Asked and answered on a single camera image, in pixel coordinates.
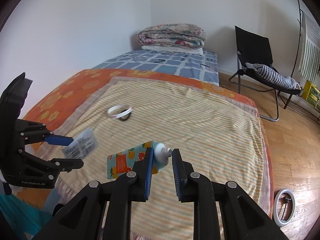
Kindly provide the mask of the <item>white label wrapper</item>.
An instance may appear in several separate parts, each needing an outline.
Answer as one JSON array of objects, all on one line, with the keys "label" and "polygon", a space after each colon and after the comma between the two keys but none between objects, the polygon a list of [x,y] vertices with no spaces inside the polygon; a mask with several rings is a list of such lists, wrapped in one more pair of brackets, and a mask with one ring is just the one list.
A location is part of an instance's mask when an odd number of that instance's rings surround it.
[{"label": "white label wrapper", "polygon": [[98,147],[98,141],[90,127],[62,149],[66,159],[85,159]]}]

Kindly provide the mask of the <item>orange print teal carton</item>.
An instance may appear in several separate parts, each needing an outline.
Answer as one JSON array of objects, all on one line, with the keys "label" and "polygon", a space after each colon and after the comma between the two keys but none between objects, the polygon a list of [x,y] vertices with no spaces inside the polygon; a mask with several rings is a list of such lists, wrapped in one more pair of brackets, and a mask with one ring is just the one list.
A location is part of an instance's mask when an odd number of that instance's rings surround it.
[{"label": "orange print teal carton", "polygon": [[107,179],[116,179],[120,175],[132,171],[134,164],[145,158],[147,148],[153,149],[152,174],[157,174],[168,165],[172,149],[162,142],[147,141],[123,152],[109,155],[107,157]]}]

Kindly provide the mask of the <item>black hair band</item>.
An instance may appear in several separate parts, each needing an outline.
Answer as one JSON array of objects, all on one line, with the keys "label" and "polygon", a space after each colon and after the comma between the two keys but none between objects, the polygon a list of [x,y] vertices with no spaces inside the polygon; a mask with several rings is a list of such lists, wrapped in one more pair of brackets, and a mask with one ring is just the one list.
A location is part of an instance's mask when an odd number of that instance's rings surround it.
[{"label": "black hair band", "polygon": [[125,115],[125,116],[120,117],[119,120],[120,120],[120,121],[126,121],[126,120],[128,120],[128,119],[130,118],[130,116],[131,116],[131,113],[129,113],[129,114]]}]

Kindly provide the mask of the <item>yellow crate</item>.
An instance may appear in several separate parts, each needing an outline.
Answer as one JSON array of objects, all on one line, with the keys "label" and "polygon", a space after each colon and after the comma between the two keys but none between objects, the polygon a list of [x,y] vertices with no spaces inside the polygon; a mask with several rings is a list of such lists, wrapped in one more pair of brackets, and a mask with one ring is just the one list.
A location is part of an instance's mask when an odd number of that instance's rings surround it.
[{"label": "yellow crate", "polygon": [[319,103],[319,90],[309,80],[306,80],[306,83],[303,87],[302,98],[315,108]]}]

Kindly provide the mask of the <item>striped cushion on chair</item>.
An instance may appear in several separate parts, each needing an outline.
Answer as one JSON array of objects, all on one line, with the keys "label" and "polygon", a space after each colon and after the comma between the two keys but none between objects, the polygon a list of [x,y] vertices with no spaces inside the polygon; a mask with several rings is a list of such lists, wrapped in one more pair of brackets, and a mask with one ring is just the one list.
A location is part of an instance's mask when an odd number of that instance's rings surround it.
[{"label": "striped cushion on chair", "polygon": [[280,88],[290,90],[301,89],[299,83],[295,79],[291,78],[290,76],[282,76],[272,67],[269,67],[267,65],[257,63],[251,64],[246,62],[244,69],[246,71],[255,73],[255,75],[263,81],[279,86]]}]

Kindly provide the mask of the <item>blue checked bedsheet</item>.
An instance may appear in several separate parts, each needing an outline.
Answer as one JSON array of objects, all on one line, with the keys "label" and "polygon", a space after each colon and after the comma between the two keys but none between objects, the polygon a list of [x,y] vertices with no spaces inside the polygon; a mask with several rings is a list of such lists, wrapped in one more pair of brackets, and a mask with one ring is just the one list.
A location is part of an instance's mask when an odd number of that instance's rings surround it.
[{"label": "blue checked bedsheet", "polygon": [[109,59],[95,68],[147,70],[219,85],[217,55],[206,50],[202,55],[143,49],[133,50]]}]

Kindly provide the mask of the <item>folded floral quilt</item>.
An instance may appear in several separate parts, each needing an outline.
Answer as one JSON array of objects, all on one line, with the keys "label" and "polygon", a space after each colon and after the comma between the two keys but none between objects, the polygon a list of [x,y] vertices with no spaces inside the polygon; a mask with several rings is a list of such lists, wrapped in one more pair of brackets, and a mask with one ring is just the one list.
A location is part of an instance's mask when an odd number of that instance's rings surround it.
[{"label": "folded floral quilt", "polygon": [[206,33],[194,24],[159,24],[142,30],[137,40],[142,46],[156,45],[195,50],[203,48]]}]

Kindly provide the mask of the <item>striped towel on rack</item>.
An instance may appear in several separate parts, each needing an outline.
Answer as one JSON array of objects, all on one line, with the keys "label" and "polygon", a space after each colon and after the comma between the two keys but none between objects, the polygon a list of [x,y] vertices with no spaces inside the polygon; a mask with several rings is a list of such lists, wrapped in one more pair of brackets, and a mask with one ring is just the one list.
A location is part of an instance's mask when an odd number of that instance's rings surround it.
[{"label": "striped towel on rack", "polygon": [[314,83],[319,75],[319,25],[302,11],[302,49],[298,70],[302,77]]}]

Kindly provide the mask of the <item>black folding chair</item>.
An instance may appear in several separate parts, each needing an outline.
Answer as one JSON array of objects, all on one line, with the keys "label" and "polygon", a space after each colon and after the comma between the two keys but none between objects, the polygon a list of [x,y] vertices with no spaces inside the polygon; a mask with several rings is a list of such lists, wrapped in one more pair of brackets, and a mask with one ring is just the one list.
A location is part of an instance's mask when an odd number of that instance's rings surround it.
[{"label": "black folding chair", "polygon": [[[238,26],[235,26],[235,38],[236,38],[236,53],[237,53],[237,71],[229,78],[229,82],[238,86],[238,93],[241,93],[241,88],[249,88],[259,93],[267,93],[267,92],[274,92],[274,98],[276,101],[276,114],[275,118],[270,116],[261,115],[260,117],[264,120],[277,122],[279,120],[279,100],[278,94],[283,92],[289,94],[289,97],[293,95],[299,95],[301,92],[300,90],[290,90],[290,89],[283,89],[279,86],[273,85],[269,82],[263,81],[259,77],[255,75],[255,73],[246,71],[244,69],[245,63],[257,63],[257,64],[264,64],[269,67],[272,67],[276,72],[276,68],[273,66],[273,57],[269,39],[267,37],[260,36],[258,34],[246,31]],[[265,90],[261,90],[249,85],[246,85],[241,82],[241,77],[247,76],[251,79],[259,82],[262,85],[265,85],[267,88]]]}]

